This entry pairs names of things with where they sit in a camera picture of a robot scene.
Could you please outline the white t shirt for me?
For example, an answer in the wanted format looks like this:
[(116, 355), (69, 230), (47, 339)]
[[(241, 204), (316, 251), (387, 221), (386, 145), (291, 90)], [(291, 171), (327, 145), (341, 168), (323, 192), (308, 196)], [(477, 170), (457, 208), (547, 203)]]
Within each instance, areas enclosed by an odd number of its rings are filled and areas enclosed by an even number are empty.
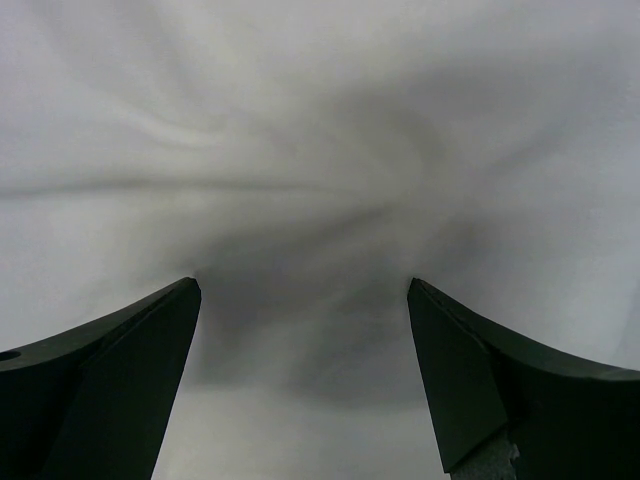
[(635, 1), (5, 1), (1, 346), (190, 276), (158, 479), (438, 479), (421, 278), (639, 365)]

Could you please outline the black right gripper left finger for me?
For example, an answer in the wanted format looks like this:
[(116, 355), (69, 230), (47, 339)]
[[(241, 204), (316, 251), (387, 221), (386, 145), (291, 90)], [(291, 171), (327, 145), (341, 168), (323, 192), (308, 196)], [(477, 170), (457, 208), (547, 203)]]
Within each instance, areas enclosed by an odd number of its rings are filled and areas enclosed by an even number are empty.
[(200, 304), (198, 283), (183, 278), (2, 352), (2, 478), (151, 478)]

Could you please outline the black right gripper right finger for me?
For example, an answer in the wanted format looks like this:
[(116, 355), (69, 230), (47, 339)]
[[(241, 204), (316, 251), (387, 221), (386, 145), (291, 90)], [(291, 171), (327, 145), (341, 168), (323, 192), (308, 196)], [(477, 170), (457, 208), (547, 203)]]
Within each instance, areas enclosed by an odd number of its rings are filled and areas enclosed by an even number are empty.
[(639, 374), (514, 332), (416, 279), (407, 302), (453, 479), (635, 479)]

